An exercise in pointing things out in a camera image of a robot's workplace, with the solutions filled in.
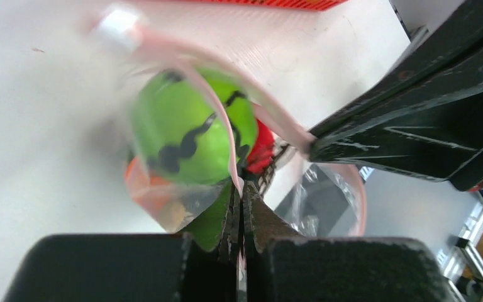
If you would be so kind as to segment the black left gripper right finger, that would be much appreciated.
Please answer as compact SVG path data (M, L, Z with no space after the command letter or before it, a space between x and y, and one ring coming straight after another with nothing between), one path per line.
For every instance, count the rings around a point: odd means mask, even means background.
M256 185L248 181L243 188L244 248L247 266L268 263L284 244L291 245L302 235L269 208Z

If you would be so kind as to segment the clear zip top bag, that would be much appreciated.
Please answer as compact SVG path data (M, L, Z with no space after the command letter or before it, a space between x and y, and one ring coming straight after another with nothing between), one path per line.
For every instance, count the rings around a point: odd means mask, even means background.
M274 138L279 137L285 141L285 148L292 148L295 155L307 156L314 137L300 127L277 100L257 82L219 55L153 30L137 10L125 4L110 5L97 16L90 17L88 25L90 36L130 66L121 76L119 90L124 97L126 132L132 149L132 158L138 157L144 172L153 171L136 151L135 136L130 122L131 109L147 82L163 70L174 70L189 81L224 125L229 138L229 177L216 184L171 182L161 177L171 183L174 193L171 202L178 201L192 214L187 225L211 205L212 198L219 194L220 185L227 180L231 180L236 190L241 191L245 184L242 173L248 172L247 161L244 168L239 168L236 163L236 148L230 119L219 97L201 75L200 69L215 70L231 78L250 101L256 120L265 124Z

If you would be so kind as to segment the orange fruit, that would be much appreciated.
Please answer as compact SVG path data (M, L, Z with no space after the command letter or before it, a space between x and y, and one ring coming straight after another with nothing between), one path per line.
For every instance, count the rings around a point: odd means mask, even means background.
M130 198L155 219L174 198L171 183L153 172L144 172L138 157L130 160L124 182Z

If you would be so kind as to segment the red apple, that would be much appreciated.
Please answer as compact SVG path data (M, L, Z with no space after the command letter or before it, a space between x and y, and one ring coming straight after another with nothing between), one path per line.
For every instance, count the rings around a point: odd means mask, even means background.
M269 128L257 120L258 135L252 151L247 157L247 171L260 174L272 163L274 137Z

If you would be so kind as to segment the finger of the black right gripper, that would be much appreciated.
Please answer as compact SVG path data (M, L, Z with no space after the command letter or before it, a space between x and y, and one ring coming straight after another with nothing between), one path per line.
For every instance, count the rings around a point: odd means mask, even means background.
M483 189L483 1L463 2L372 89L311 131L313 162Z

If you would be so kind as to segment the green mangosteen fruit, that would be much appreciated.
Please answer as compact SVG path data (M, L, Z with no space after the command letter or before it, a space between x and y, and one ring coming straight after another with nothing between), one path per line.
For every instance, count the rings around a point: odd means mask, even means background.
M236 163L246 166L258 137L250 101L228 76L200 69L230 119ZM139 92L130 115L136 151L171 182L216 184L229 177L229 138L223 123L183 76L163 70Z

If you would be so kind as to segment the light green round fruit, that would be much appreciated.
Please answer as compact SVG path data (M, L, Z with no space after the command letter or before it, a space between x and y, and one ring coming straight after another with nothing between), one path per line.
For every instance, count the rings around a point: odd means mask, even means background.
M214 250L221 241L232 186L231 181L227 181L213 203L181 230L190 233L198 246L206 252Z

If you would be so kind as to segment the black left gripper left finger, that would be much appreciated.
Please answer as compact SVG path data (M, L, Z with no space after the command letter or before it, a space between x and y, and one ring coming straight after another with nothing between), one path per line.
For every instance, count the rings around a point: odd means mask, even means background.
M218 235L218 261L233 267L237 265L240 251L240 197L235 186L227 183L222 189L218 199L221 222Z

